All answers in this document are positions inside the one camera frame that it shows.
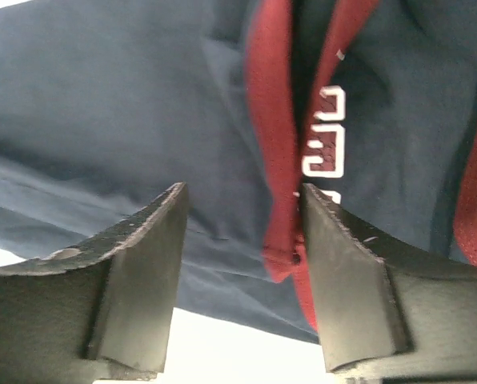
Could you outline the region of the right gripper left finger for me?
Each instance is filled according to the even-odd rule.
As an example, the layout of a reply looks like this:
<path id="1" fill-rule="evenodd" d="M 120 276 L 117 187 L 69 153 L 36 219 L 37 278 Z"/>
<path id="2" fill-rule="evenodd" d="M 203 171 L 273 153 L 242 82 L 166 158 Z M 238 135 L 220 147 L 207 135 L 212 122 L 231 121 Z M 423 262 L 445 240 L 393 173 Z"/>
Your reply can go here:
<path id="1" fill-rule="evenodd" d="M 0 267 L 0 380 L 155 379 L 188 209 L 176 183 L 77 245 Z"/>

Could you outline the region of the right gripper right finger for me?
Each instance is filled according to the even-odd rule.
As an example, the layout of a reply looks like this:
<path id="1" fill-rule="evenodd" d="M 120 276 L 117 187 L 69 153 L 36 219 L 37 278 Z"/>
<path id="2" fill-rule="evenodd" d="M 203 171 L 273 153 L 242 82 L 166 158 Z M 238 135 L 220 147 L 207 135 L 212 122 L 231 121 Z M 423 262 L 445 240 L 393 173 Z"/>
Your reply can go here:
<path id="1" fill-rule="evenodd" d="M 300 211 L 336 380 L 477 380 L 477 267 L 401 242 L 311 184 Z"/>

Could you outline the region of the navy tank top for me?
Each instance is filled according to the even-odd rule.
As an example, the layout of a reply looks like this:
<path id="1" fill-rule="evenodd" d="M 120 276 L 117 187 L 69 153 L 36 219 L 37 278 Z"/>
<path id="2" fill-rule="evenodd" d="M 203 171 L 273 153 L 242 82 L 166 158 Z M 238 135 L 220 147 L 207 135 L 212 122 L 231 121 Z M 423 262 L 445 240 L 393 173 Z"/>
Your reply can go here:
<path id="1" fill-rule="evenodd" d="M 317 339 L 299 189 L 477 266 L 477 1 L 0 9 L 0 249 L 47 256 L 185 182 L 178 306 Z"/>

